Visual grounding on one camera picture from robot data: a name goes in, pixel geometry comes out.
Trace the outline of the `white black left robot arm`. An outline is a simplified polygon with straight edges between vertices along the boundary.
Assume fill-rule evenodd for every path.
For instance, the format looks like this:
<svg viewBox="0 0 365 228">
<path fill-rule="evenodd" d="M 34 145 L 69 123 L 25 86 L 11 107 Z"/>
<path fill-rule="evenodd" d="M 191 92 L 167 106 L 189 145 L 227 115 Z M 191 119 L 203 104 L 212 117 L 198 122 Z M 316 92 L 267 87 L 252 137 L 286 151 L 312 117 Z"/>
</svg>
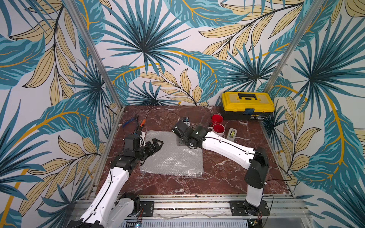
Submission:
<svg viewBox="0 0 365 228">
<path fill-rule="evenodd" d="M 160 151 L 163 141 L 156 138 L 145 141 L 145 133 L 130 134 L 124 139 L 124 147 L 110 165 L 108 176 L 99 193 L 79 220 L 72 220 L 68 228 L 120 228 L 128 216 L 142 214 L 140 198 L 121 189 L 133 170 L 147 158 Z"/>
</svg>

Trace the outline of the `clear bubble wrap sheet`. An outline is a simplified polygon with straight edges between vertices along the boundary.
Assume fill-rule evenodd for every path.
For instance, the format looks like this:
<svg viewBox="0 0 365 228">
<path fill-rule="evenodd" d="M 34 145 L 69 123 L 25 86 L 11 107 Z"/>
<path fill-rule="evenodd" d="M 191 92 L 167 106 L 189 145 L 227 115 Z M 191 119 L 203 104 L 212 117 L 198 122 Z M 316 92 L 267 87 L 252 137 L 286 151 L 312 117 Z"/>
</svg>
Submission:
<svg viewBox="0 0 365 228">
<path fill-rule="evenodd" d="M 145 139 L 163 141 L 160 151 L 149 157 L 140 168 L 142 173 L 201 177 L 203 175 L 202 149 L 183 145 L 173 132 L 147 131 Z"/>
</svg>

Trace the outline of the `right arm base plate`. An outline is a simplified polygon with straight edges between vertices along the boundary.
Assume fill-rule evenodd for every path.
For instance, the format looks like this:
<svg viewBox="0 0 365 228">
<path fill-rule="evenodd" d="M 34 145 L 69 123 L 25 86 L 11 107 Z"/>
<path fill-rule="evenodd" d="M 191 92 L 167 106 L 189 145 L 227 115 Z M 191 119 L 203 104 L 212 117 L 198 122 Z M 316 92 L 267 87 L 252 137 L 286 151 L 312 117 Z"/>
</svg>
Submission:
<svg viewBox="0 0 365 228">
<path fill-rule="evenodd" d="M 267 202 L 262 200 L 259 207 L 249 204 L 245 200 L 229 201 L 232 216 L 268 216 L 270 210 Z"/>
</svg>

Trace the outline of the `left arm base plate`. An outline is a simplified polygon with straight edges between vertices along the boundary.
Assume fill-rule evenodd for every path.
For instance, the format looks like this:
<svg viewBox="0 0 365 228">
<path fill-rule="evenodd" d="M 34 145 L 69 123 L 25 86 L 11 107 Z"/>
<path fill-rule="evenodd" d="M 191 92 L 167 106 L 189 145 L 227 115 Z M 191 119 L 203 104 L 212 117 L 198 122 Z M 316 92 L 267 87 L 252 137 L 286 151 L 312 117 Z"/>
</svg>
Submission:
<svg viewBox="0 0 365 228">
<path fill-rule="evenodd" d="M 129 217 L 153 217 L 154 214 L 154 201 L 142 201 L 142 202 L 134 202 L 133 211 L 128 215 Z"/>
</svg>

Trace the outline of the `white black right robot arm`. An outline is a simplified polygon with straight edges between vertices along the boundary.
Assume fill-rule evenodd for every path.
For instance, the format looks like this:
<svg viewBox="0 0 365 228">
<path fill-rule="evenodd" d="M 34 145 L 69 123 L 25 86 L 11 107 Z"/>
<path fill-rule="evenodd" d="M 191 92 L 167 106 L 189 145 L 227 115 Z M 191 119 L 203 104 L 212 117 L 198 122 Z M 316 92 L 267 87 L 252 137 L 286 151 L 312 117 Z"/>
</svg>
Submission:
<svg viewBox="0 0 365 228">
<path fill-rule="evenodd" d="M 263 148 L 254 149 L 237 144 L 218 135 L 212 128 L 201 125 L 192 128 L 183 120 L 173 126 L 172 132 L 189 148 L 202 148 L 218 153 L 246 169 L 244 180 L 248 185 L 247 195 L 240 210 L 251 216 L 267 214 L 264 211 L 266 202 L 262 198 L 269 159 Z"/>
</svg>

